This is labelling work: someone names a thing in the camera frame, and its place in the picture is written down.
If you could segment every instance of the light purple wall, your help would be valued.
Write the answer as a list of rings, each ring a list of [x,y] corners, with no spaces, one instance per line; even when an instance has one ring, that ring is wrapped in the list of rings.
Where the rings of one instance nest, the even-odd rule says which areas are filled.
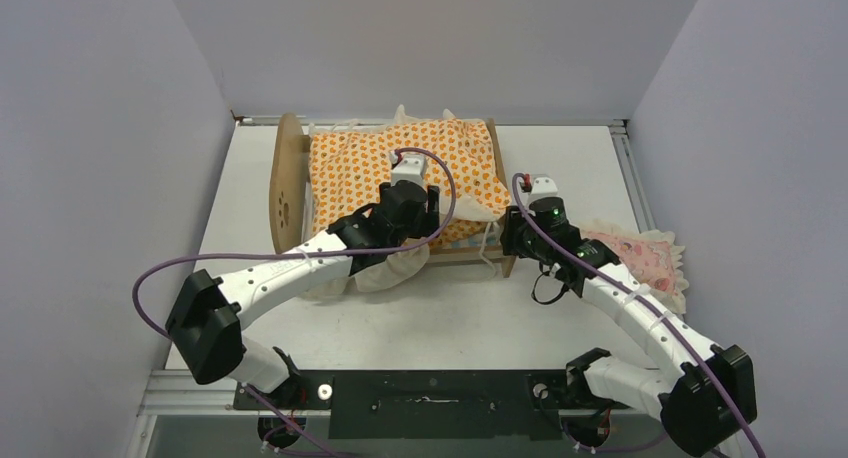
[[[174,0],[236,113],[501,123],[631,116],[695,1]]]
[[[630,123],[691,322],[753,357],[771,457],[848,449],[846,57],[846,0],[699,0]]]
[[[231,128],[171,0],[0,0],[0,454],[123,455]]]

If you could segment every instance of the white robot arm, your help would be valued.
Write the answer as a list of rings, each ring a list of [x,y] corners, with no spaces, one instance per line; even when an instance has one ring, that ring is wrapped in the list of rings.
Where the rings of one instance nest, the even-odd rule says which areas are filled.
[[[534,224],[590,267],[575,266],[551,247],[528,226],[515,206],[507,210],[501,236],[504,253],[532,258],[540,266],[550,267],[549,274],[562,281],[564,289],[573,290],[603,311],[657,366],[656,370],[641,369],[596,348],[567,366],[570,392],[608,398],[643,411],[661,421],[684,451],[701,456],[740,428],[715,384],[698,366],[698,362],[704,362],[729,392],[745,420],[750,423],[756,419],[753,366],[741,348],[734,345],[722,349],[693,330],[663,306],[647,285],[640,284],[606,245],[582,239],[580,231],[568,223],[562,199],[557,196],[556,184],[550,177],[525,175],[521,188],[528,193]],[[620,287],[588,271],[592,269],[633,291],[621,291]],[[670,333],[671,327],[680,337]],[[683,345],[681,338],[691,350]],[[730,448],[726,448],[730,451],[727,454],[739,456],[738,449]]]
[[[274,391],[296,372],[294,363],[281,350],[242,336],[242,330],[315,286],[384,261],[379,249],[436,231],[439,192],[424,186],[427,159],[416,153],[391,158],[391,183],[380,186],[380,203],[339,219],[284,253],[290,259],[214,279],[200,270],[186,279],[165,326],[197,383],[230,377],[265,393]]]
[[[346,216],[286,253],[291,259],[251,266],[217,278],[205,270],[190,275],[166,322],[174,344],[200,384],[231,377],[273,393],[299,371],[281,350],[269,349],[242,330],[264,313],[320,284],[350,276],[380,263],[372,253],[427,236],[438,228],[438,190],[425,191],[426,159],[407,154],[394,163],[392,182],[380,187],[380,203]],[[739,430],[713,384],[693,356],[667,328],[676,327],[692,350],[719,377],[750,423],[756,418],[750,358],[736,346],[720,348],[687,326],[639,285],[627,267],[603,243],[584,240],[565,216],[553,180],[537,176],[524,183],[533,221],[564,249],[614,280],[634,288],[623,293],[565,260],[528,227],[516,207],[507,210],[501,243],[504,254],[531,258],[588,303],[606,313],[656,363],[641,369],[594,349],[568,363],[564,392],[571,397],[609,399],[661,421],[684,451],[700,456]],[[662,318],[645,305],[662,310]],[[738,456],[736,451],[731,456]]]

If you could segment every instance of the white table surface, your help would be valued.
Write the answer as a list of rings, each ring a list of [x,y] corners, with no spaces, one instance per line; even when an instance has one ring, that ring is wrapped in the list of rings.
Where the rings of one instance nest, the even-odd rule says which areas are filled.
[[[606,127],[498,126],[507,176],[547,173],[574,223],[600,218],[636,230]],[[276,127],[238,127],[227,155],[201,253],[273,253],[268,183]],[[248,262],[202,262],[216,276]],[[460,283],[483,265],[426,267],[378,293],[293,298],[245,334],[290,353],[302,369],[556,369],[602,347],[633,364],[652,363],[599,310],[568,293],[541,306],[530,299],[537,272],[519,260],[512,276]],[[556,282],[540,284],[552,296]],[[172,346],[167,369],[186,365]]]

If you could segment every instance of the cable tie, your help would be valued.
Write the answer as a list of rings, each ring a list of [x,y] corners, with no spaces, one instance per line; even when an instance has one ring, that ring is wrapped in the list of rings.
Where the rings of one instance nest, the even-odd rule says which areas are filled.
[[[636,289],[631,290],[627,296],[624,297],[624,300],[621,301],[621,306],[615,312],[615,317],[613,321],[615,321],[616,325],[621,324],[621,315],[624,314],[624,309],[627,308],[627,305],[633,302],[637,296],[646,295],[651,292],[651,287],[646,285],[645,283],[640,283]]]
[[[306,263],[309,265],[309,273],[312,273],[312,257],[299,246],[296,247],[294,251],[300,252],[300,254],[303,255],[303,259],[306,260]]]
[[[652,331],[654,331],[654,328],[659,326],[659,324],[662,323],[663,320],[665,320],[666,318],[668,318],[669,316],[672,316],[672,315],[674,315],[674,313],[671,310],[669,310],[668,308],[666,308],[666,310],[663,311],[662,314],[660,316],[658,316],[657,319],[654,320],[653,323],[651,323],[651,326],[648,327],[648,334],[650,334]]]

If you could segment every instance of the wooden bed frame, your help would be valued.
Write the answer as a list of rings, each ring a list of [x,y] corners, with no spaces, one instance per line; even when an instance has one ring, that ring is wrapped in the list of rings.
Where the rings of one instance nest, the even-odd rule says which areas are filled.
[[[492,137],[498,179],[506,184],[494,120],[486,120],[486,126]],[[277,253],[283,253],[298,246],[306,238],[304,222],[310,216],[309,210],[306,210],[309,144],[310,138],[303,134],[303,126],[297,115],[294,113],[283,115],[277,127],[268,206],[271,237]],[[427,263],[480,263],[479,252],[479,247],[432,248]],[[504,256],[500,243],[487,246],[484,254],[492,262],[500,263],[504,278],[509,277],[515,264],[515,257]]]

